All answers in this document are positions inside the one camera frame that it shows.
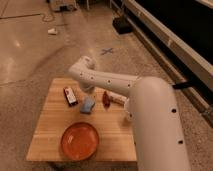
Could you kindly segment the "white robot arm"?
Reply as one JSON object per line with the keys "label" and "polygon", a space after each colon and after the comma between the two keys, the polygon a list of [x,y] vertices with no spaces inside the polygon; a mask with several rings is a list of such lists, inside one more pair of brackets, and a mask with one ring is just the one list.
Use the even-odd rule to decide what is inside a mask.
{"label": "white robot arm", "polygon": [[191,171],[174,90],[165,80],[96,71],[81,57],[70,76],[88,91],[100,87],[128,99],[139,171]]}

